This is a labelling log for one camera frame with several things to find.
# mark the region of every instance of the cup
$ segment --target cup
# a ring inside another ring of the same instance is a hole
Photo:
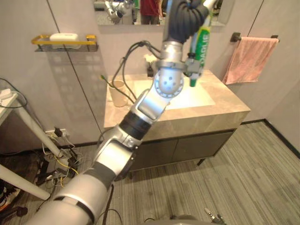
[[[119,89],[120,91],[124,92],[127,94],[127,89],[123,81],[121,80],[115,80],[114,81],[114,86]],[[123,107],[127,104],[128,98],[123,95],[122,93],[118,92],[114,87],[111,87],[110,85],[108,86],[109,92],[112,96],[112,102],[115,107]]]

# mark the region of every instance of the soap bar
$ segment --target soap bar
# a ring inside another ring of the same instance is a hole
[[[13,93],[11,92],[10,89],[4,89],[0,91],[0,100],[4,100],[7,98],[12,97]]]
[[[78,34],[57,33],[50,36],[50,41],[79,41]],[[66,48],[78,49],[80,45],[65,45]],[[64,45],[52,45],[52,48],[64,48]]]

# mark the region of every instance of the power strip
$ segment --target power strip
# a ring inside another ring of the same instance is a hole
[[[4,100],[13,96],[10,89],[4,89],[0,92],[0,100]]]

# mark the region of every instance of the cabinet door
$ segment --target cabinet door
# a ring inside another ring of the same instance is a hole
[[[143,143],[136,151],[136,157],[130,170],[164,165],[171,162],[177,139]]]
[[[233,134],[232,131],[210,135],[181,138],[176,146],[172,162],[213,156]]]

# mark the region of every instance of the wall outlet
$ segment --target wall outlet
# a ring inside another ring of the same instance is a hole
[[[67,129],[60,129],[60,131],[62,132],[62,136],[63,137],[67,137],[67,136],[70,136],[70,134],[69,134],[69,132],[67,131]],[[52,137],[54,137],[54,138],[57,138],[58,136],[55,134],[55,132],[54,132],[54,130],[47,130],[47,131],[45,131],[45,133],[47,134],[47,135],[50,135],[50,136],[52,136]]]

